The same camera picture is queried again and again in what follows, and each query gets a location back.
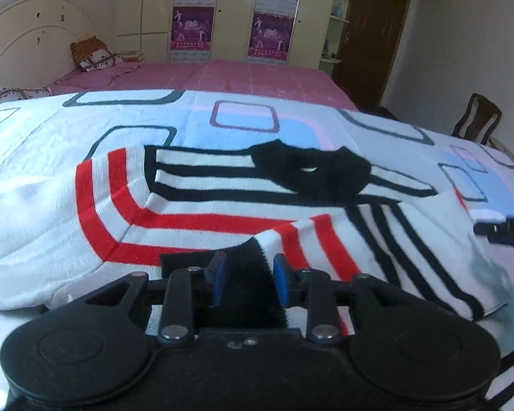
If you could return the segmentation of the striped knit children's sweater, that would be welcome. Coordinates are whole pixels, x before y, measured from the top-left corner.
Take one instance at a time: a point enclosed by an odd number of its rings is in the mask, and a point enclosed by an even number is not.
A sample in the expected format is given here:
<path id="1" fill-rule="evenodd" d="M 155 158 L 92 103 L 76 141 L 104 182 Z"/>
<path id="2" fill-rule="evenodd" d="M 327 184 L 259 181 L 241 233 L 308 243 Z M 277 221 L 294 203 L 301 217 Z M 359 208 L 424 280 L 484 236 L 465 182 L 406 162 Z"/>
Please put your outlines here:
<path id="1" fill-rule="evenodd" d="M 55 176 L 0 184 L 0 311 L 56 308 L 131 272 L 227 254 L 225 310 L 252 327 L 300 324 L 272 279 L 294 269 L 337 281 L 367 273 L 488 329 L 501 369 L 488 401 L 514 410 L 514 297 L 455 188 L 372 164 L 349 149 L 280 141 L 241 150 L 137 146 Z"/>

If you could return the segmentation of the dark wooden chair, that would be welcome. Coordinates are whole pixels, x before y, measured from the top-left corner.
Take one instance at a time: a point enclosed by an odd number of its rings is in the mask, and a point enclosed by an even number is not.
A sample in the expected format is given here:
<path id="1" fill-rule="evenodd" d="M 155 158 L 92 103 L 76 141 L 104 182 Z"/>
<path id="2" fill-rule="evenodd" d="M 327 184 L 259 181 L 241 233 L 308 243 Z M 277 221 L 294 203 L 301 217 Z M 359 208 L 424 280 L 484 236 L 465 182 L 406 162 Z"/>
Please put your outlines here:
<path id="1" fill-rule="evenodd" d="M 487 145 L 501 118 L 502 111 L 495 103 L 481 94 L 473 93 L 465 113 L 456 123 L 451 135 Z"/>

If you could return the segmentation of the pink bed sheet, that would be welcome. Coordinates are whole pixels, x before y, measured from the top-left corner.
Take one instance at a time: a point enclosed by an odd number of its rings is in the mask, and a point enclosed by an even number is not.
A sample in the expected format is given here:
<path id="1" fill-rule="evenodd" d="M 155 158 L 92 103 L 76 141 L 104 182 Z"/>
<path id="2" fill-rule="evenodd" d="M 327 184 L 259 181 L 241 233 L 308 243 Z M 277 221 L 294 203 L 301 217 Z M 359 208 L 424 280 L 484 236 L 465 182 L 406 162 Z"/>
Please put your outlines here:
<path id="1" fill-rule="evenodd" d="M 356 111 L 355 103 L 322 71 L 232 60 L 193 64 L 121 62 L 69 72 L 49 85 L 54 95 L 83 91 L 172 89 L 282 98 Z"/>

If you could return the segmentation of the white patterned bed sheet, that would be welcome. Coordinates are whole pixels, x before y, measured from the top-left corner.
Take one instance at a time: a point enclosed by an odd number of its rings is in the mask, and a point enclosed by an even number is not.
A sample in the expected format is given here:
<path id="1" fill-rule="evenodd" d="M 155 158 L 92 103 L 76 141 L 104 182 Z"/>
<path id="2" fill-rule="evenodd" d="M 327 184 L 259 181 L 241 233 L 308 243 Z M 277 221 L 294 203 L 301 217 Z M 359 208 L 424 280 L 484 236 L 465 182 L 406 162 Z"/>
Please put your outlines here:
<path id="1" fill-rule="evenodd" d="M 349 149 L 437 191 L 457 189 L 481 213 L 479 220 L 514 216 L 514 163 L 497 149 L 358 111 L 200 91 L 100 91 L 3 102 L 0 184 L 52 177 L 121 148 L 241 150 L 273 141 Z M 0 346 L 47 308 L 0 311 Z M 0 369 L 0 407 L 5 401 Z"/>

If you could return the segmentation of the corner shelf unit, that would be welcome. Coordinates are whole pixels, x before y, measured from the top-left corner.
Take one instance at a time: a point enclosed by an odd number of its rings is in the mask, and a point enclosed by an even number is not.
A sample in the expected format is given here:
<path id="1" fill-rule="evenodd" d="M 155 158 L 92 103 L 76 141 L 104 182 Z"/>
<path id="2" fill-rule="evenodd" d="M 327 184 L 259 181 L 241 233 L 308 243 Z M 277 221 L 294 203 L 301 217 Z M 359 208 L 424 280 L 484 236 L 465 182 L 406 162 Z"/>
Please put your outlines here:
<path id="1" fill-rule="evenodd" d="M 340 64 L 340 44 L 343 41 L 348 21 L 348 6 L 350 0 L 333 0 L 330 9 L 328 28 L 322 49 L 319 69 L 332 75 L 334 66 Z"/>

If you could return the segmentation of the orange patterned cushion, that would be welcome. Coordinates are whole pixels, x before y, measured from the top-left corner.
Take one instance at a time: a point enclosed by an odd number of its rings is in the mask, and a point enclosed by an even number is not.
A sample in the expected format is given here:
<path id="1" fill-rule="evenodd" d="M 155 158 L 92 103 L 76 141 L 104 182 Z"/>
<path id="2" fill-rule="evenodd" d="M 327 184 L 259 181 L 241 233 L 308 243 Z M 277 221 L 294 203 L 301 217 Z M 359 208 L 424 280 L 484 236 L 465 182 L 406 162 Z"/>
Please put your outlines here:
<path id="1" fill-rule="evenodd" d="M 104 70 L 123 62 L 121 56 L 96 36 L 71 43 L 70 51 L 74 63 L 85 72 Z"/>

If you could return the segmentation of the lower right purple poster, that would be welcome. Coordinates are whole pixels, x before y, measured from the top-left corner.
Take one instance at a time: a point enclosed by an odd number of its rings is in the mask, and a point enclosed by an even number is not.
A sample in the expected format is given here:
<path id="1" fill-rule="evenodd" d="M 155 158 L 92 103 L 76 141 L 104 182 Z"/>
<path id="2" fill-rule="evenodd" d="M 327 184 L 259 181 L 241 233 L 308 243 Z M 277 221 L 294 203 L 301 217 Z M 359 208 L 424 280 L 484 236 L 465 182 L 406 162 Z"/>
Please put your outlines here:
<path id="1" fill-rule="evenodd" d="M 249 36 L 247 61 L 284 65 L 288 62 L 293 18 L 255 12 Z"/>

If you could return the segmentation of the lower left purple poster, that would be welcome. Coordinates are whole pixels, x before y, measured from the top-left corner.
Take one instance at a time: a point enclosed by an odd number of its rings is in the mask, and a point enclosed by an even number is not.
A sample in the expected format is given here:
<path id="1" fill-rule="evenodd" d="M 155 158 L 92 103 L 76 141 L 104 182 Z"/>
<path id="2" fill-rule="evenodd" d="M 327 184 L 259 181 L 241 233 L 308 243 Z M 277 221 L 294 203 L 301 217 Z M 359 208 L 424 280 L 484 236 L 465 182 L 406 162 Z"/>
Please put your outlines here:
<path id="1" fill-rule="evenodd" d="M 213 7 L 174 7 L 170 62 L 201 63 L 210 60 Z"/>

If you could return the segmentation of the white spotted pillow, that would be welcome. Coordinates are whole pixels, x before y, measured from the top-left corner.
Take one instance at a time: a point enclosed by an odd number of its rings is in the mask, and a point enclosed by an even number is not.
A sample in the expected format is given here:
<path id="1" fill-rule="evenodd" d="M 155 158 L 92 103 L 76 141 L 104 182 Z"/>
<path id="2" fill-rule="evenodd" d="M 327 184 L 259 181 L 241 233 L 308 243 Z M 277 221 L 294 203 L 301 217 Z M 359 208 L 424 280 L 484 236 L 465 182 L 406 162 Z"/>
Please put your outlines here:
<path id="1" fill-rule="evenodd" d="M 35 98 L 46 98 L 51 94 L 51 91 L 47 87 L 19 88 L 0 86 L 0 103 Z"/>

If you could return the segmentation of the dark wooden door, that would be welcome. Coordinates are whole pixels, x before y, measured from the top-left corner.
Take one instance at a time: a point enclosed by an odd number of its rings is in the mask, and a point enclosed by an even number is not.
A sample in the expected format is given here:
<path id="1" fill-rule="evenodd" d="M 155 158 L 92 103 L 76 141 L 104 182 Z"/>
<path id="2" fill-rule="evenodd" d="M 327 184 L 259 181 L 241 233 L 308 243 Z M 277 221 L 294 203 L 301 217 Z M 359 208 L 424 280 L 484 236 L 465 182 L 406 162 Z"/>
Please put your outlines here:
<path id="1" fill-rule="evenodd" d="M 410 0 L 349 0 L 348 26 L 332 78 L 359 110 L 372 112 L 381 105 L 409 4 Z"/>

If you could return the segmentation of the cream bed headboard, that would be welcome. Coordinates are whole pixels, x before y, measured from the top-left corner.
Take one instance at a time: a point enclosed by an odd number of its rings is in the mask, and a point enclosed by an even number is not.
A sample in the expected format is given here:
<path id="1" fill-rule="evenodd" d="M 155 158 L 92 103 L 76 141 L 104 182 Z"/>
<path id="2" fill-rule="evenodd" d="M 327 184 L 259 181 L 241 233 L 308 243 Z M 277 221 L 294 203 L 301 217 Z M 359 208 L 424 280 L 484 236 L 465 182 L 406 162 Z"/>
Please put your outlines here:
<path id="1" fill-rule="evenodd" d="M 0 11 L 0 86 L 33 88 L 75 69 L 70 45 L 99 36 L 68 0 L 19 0 Z"/>

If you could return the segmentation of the cream wardrobe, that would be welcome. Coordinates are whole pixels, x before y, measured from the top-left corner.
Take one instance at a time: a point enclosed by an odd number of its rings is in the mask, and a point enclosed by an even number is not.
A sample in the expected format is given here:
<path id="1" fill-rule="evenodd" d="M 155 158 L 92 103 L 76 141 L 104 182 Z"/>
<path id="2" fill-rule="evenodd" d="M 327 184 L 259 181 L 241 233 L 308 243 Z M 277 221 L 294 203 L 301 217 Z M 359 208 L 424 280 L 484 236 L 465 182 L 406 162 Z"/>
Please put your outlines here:
<path id="1" fill-rule="evenodd" d="M 333 0 L 299 0 L 288 62 L 316 70 Z M 256 0 L 216 0 L 211 60 L 247 61 Z M 116 0 L 115 47 L 137 50 L 155 63 L 170 62 L 173 0 Z"/>

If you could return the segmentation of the wooden bed frame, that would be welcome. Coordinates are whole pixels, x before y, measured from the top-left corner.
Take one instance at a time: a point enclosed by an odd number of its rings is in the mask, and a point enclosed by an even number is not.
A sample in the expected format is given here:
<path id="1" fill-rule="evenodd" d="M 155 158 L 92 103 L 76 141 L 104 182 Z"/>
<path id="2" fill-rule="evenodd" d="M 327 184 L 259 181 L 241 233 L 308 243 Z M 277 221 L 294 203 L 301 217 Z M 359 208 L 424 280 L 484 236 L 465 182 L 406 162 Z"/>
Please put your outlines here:
<path id="1" fill-rule="evenodd" d="M 488 139 L 488 145 L 493 149 L 497 149 L 497 151 L 506 155 L 513 163 L 514 163 L 514 153 L 511 152 L 499 139 L 491 136 Z"/>

